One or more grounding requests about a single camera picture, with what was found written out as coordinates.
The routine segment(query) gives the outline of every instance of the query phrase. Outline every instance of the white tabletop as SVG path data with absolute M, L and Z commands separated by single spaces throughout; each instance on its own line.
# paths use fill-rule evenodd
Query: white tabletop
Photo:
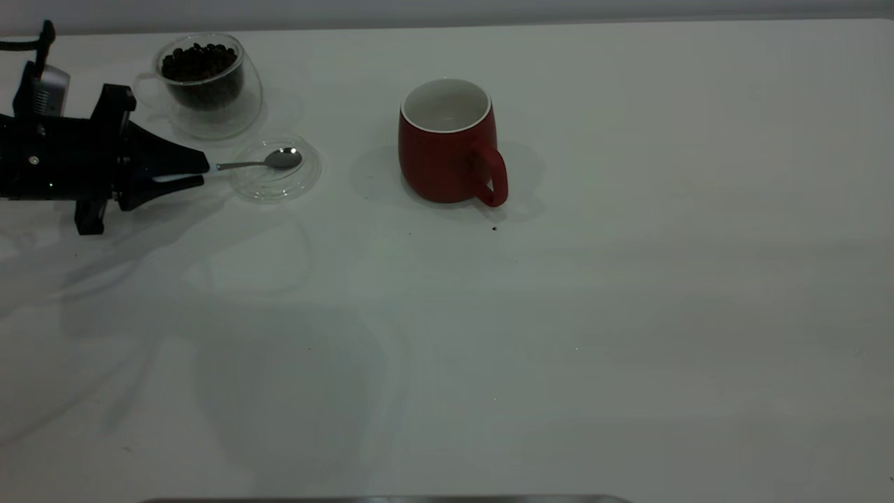
M 0 203 L 0 500 L 894 498 L 889 21 L 236 35 L 255 132 L 323 176 L 98 237 Z M 172 37 L 60 37 L 67 115 Z M 401 183 L 399 102 L 441 76 L 493 96 L 500 209 Z

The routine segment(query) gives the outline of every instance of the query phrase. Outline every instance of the coffee bean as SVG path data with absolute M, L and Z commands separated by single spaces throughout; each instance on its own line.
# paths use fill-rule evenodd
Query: coffee bean
M 162 75 L 178 82 L 206 81 L 228 70 L 238 57 L 232 48 L 223 44 L 205 47 L 193 44 L 187 49 L 174 49 L 164 57 Z M 241 68 L 218 79 L 193 86 L 169 85 L 172 95 L 186 107 L 197 110 L 216 110 L 232 103 L 242 89 Z

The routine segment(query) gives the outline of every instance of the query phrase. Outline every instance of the mug handle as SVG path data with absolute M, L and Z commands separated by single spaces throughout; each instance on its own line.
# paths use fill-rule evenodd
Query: mug handle
M 496 208 L 506 202 L 509 197 L 509 182 L 506 179 L 506 162 L 500 152 L 490 145 L 476 143 L 472 148 L 473 156 L 481 158 L 491 170 L 493 190 L 482 183 L 474 187 L 475 195 L 487 206 Z
M 140 103 L 155 111 L 161 110 L 161 97 L 156 93 L 154 95 L 146 94 L 141 85 L 145 81 L 154 81 L 156 75 L 152 72 L 144 72 L 133 80 L 133 95 L 137 97 Z

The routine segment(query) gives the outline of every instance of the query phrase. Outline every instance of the mug rim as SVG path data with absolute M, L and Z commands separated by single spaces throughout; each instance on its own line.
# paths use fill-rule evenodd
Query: mug rim
M 484 93 L 485 98 L 487 98 L 487 108 L 485 108 L 485 112 L 484 112 L 483 114 L 481 114 L 481 116 L 478 117 L 474 123 L 469 124 L 468 126 L 463 126 L 463 127 L 457 128 L 457 129 L 450 129 L 450 130 L 447 130 L 447 131 L 445 131 L 445 130 L 428 129 L 428 128 L 422 127 L 422 126 L 420 126 L 419 124 L 416 124 L 416 123 L 414 123 L 413 121 L 411 121 L 411 120 L 409 119 L 409 117 L 407 117 L 407 112 L 406 112 L 406 109 L 405 109 L 405 106 L 407 105 L 407 98 L 409 98 L 409 95 L 411 95 L 411 94 L 413 94 L 414 92 L 416 92 L 416 90 L 418 90 L 419 88 L 421 88 L 421 87 L 423 87 L 423 86 L 426 86 L 426 85 L 428 85 L 428 84 L 431 84 L 432 82 L 443 82 L 443 81 L 456 81 L 456 82 L 462 82 L 462 83 L 465 83 L 465 84 L 468 84 L 468 85 L 474 87 L 474 88 L 477 89 L 477 90 L 480 90 L 482 93 Z M 465 79 L 456 79 L 456 78 L 453 78 L 453 77 L 442 77 L 442 78 L 440 78 L 440 79 L 434 79 L 433 81 L 423 82 L 423 83 L 417 85 L 416 87 L 414 87 L 413 89 L 409 90 L 409 91 L 407 92 L 407 94 L 404 95 L 403 99 L 401 100 L 401 117 L 403 117 L 403 120 L 407 121 L 407 122 L 409 123 L 409 125 L 413 126 L 414 128 L 416 128 L 416 129 L 418 129 L 418 130 L 420 130 L 420 131 L 431 132 L 431 133 L 434 133 L 434 134 L 453 134 L 453 133 L 455 133 L 455 132 L 463 132 L 463 131 L 472 129 L 473 127 L 475 127 L 475 126 L 481 124 L 481 122 L 484 121 L 484 120 L 487 118 L 488 115 L 490 115 L 492 105 L 493 105 L 493 103 L 492 103 L 492 101 L 491 101 L 491 95 L 488 94 L 488 92 L 485 90 L 485 88 L 479 86 L 478 84 L 475 84 L 475 83 L 472 82 L 472 81 L 467 81 L 467 80 L 465 80 Z
M 161 63 L 164 60 L 164 57 L 167 55 L 166 53 L 168 52 L 169 49 L 171 49 L 171 47 L 176 46 L 177 44 L 181 43 L 184 40 L 189 40 L 191 38 L 207 37 L 209 35 L 214 35 L 216 37 L 228 38 L 233 43 L 233 45 L 236 46 L 236 61 L 232 62 L 232 64 L 229 67 L 227 67 L 226 70 L 218 73 L 214 77 L 209 77 L 209 78 L 203 79 L 201 81 L 175 81 L 172 79 L 168 79 L 167 77 L 165 77 L 162 74 Z M 202 84 L 207 84 L 209 82 L 216 81 L 217 79 L 220 79 L 226 75 L 229 75 L 233 70 L 235 70 L 236 68 L 239 68 L 239 66 L 242 64 L 242 59 L 244 57 L 245 57 L 245 49 L 242 47 L 242 44 L 239 42 L 239 40 L 236 39 L 233 35 L 229 35 L 227 33 L 218 33 L 216 31 L 204 31 L 202 33 L 193 33 L 193 34 L 187 35 L 185 37 L 176 38 L 176 39 L 168 42 L 161 49 L 159 49 L 158 52 L 156 53 L 155 60 L 152 63 L 152 72 L 156 75 L 156 78 L 158 78 L 158 80 L 160 80 L 166 84 L 172 84 L 174 86 L 200 86 Z

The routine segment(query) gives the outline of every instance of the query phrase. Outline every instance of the coffee beans in glass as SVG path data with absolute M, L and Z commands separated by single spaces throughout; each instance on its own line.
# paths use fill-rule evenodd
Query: coffee beans in glass
M 152 69 L 137 77 L 137 98 L 189 135 L 228 138 L 247 129 L 260 112 L 263 90 L 257 71 L 230 35 L 178 38 L 158 51 Z M 140 87 L 149 80 L 158 82 L 154 96 Z

